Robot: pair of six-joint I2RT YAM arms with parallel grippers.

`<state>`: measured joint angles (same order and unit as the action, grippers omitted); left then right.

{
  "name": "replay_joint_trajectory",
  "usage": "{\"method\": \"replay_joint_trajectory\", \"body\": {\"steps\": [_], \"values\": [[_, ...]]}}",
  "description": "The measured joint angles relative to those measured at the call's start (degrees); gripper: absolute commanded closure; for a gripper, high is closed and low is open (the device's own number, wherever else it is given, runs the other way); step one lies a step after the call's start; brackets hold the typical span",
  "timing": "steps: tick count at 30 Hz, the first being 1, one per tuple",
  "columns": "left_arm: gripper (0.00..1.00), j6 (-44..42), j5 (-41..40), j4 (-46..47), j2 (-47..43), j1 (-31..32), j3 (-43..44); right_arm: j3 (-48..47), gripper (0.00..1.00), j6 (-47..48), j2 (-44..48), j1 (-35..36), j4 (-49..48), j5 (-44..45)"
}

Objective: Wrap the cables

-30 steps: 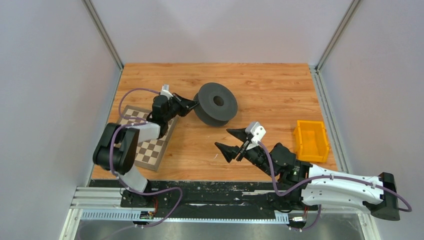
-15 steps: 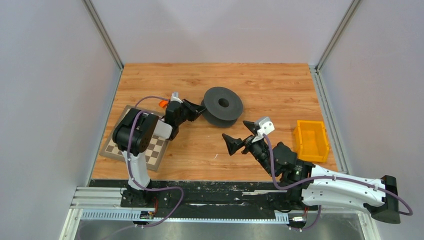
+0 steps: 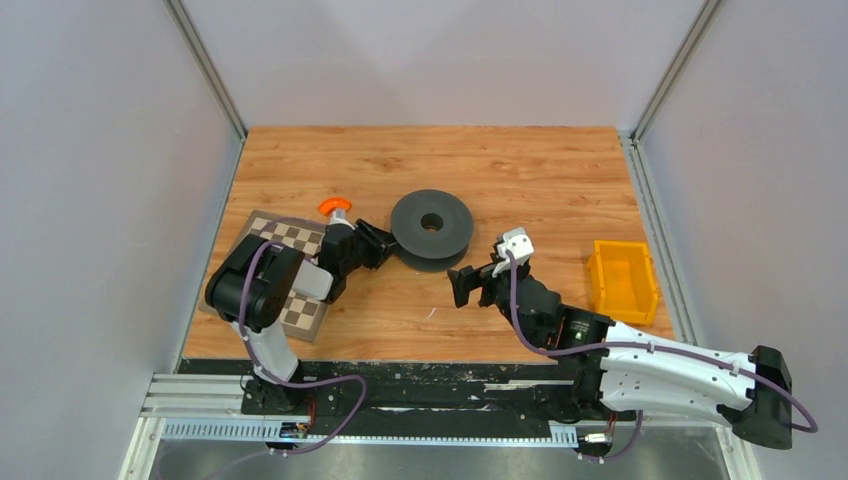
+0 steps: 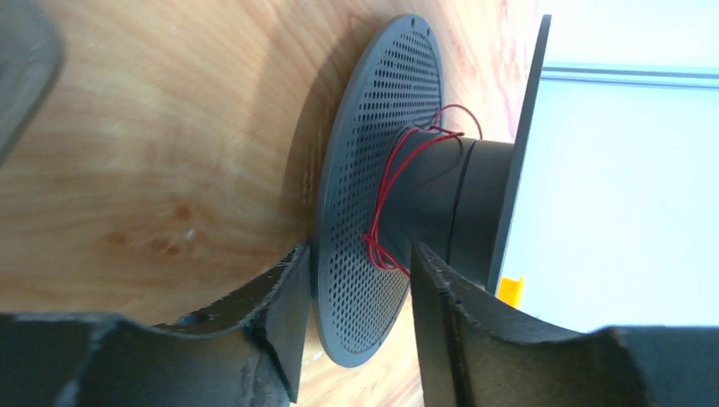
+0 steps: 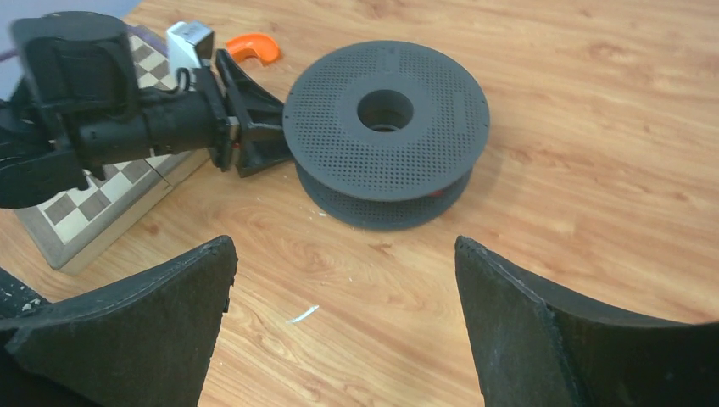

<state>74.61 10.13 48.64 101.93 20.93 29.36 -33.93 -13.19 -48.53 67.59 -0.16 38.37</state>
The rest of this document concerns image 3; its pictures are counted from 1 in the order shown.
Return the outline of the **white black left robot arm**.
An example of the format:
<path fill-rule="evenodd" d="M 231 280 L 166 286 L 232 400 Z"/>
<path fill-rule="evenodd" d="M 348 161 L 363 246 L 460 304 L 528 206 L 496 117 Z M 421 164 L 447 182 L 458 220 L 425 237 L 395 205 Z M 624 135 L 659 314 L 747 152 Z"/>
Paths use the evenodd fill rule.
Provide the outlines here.
<path fill-rule="evenodd" d="M 246 235 L 207 282 L 204 303 L 239 335 L 256 381 L 269 386 L 267 400 L 282 414 L 300 410 L 306 390 L 365 380 L 347 375 L 305 382 L 301 361 L 289 346 L 279 317 L 289 295 L 334 303 L 347 277 L 359 268 L 378 269 L 395 252 L 388 231 L 364 220 L 332 221 L 324 227 L 316 254 L 309 256 L 281 241 Z"/>

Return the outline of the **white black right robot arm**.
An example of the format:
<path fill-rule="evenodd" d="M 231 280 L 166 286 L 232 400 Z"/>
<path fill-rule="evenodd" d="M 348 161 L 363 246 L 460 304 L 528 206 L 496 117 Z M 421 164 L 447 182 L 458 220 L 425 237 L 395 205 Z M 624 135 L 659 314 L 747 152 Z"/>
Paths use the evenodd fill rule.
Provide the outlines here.
<path fill-rule="evenodd" d="M 793 445 L 792 379 L 782 352 L 709 350 L 650 335 L 608 316 L 563 303 L 527 265 L 494 264 L 447 272 L 457 307 L 479 290 L 531 352 L 574 376 L 571 403 L 584 417 L 666 410 L 727 425 L 769 449 Z"/>

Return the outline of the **black cable spool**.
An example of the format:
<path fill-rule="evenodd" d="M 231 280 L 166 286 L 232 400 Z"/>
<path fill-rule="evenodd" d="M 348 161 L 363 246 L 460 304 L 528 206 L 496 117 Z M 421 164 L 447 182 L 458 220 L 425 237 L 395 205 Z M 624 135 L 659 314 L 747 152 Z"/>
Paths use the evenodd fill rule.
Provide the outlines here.
<path fill-rule="evenodd" d="M 465 256 L 474 232 L 466 204 L 451 193 L 424 189 L 402 197 L 390 214 L 395 255 L 418 271 L 441 272 Z"/>

